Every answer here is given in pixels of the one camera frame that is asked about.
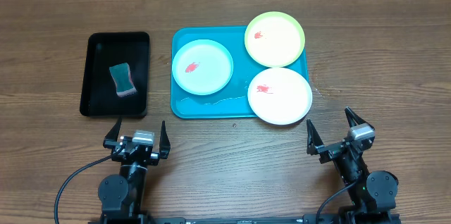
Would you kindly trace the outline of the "light blue plate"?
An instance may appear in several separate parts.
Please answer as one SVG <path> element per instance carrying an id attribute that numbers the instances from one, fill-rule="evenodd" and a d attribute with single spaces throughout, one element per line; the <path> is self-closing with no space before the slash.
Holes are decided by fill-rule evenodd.
<path id="1" fill-rule="evenodd" d="M 232 74 L 233 59 L 229 50 L 210 39 L 188 42 L 172 61 L 175 82 L 190 94 L 214 94 L 229 83 Z"/>

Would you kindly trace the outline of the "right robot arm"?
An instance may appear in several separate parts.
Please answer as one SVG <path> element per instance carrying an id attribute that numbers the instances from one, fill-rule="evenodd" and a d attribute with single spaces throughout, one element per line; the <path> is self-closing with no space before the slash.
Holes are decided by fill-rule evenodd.
<path id="1" fill-rule="evenodd" d="M 320 163 L 332 161 L 345 187 L 327 198 L 316 212 L 314 222 L 325 223 L 399 223 L 400 217 L 391 214 L 396 207 L 395 197 L 399 180 L 385 170 L 369 171 L 363 160 L 376 138 L 374 126 L 359 117 L 351 108 L 345 109 L 350 126 L 342 141 L 326 146 L 314 124 L 307 120 L 307 153 L 318 155 Z M 343 192 L 350 196 L 352 205 L 342 206 L 330 217 L 321 212 Z"/>

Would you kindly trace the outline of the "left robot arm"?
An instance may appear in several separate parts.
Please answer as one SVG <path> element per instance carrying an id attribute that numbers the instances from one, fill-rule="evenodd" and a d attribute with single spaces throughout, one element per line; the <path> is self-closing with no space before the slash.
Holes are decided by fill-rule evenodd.
<path id="1" fill-rule="evenodd" d="M 120 136 L 122 119 L 105 136 L 103 147 L 111 150 L 111 160 L 121 164 L 118 174 L 105 177 L 98 187 L 101 201 L 100 223 L 154 223 L 141 209 L 147 171 L 167 159 L 171 144 L 166 124 L 161 124 L 159 150 L 153 151 L 155 134 L 137 130 L 133 136 Z"/>

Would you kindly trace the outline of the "white plate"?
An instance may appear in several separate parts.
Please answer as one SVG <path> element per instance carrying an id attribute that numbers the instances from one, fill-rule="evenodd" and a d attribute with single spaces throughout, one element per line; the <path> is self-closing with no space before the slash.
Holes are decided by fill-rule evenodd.
<path id="1" fill-rule="evenodd" d="M 247 99 L 252 111 L 263 121 L 289 125 L 309 112 L 313 94 L 299 73 L 288 68 L 269 68 L 252 79 Z"/>

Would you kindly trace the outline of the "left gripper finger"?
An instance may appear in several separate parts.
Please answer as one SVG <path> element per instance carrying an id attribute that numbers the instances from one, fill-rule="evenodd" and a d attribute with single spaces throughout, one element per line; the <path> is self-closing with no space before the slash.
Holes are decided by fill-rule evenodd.
<path id="1" fill-rule="evenodd" d="M 121 129 L 122 118 L 119 117 L 116 121 L 115 125 L 110 129 L 110 131 L 106 134 L 104 140 L 116 142 L 118 139 L 118 135 Z"/>
<path id="2" fill-rule="evenodd" d="M 163 120 L 161 123 L 161 134 L 159 140 L 159 158 L 167 159 L 171 150 L 171 143 L 169 141 L 167 132 L 166 132 L 166 124 Z"/>

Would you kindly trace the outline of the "green and pink sponge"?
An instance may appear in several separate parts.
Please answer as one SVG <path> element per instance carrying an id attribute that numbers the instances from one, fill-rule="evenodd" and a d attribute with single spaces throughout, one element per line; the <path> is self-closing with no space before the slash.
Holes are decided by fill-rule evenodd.
<path id="1" fill-rule="evenodd" d="M 127 63 L 121 63 L 109 68 L 109 72 L 116 86 L 118 97 L 126 97 L 137 92 L 132 81 L 130 66 Z"/>

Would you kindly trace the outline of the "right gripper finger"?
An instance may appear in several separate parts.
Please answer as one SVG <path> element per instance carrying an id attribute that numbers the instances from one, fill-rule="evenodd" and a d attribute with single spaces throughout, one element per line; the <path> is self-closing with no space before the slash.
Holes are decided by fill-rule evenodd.
<path id="1" fill-rule="evenodd" d="M 366 123 L 366 121 L 363 118 L 360 118 L 349 106 L 345 107 L 345 115 L 350 127 Z"/>
<path id="2" fill-rule="evenodd" d="M 324 147 L 324 145 L 321 137 L 311 120 L 307 119 L 307 153 L 310 155 L 317 155 L 319 149 L 322 147 Z"/>

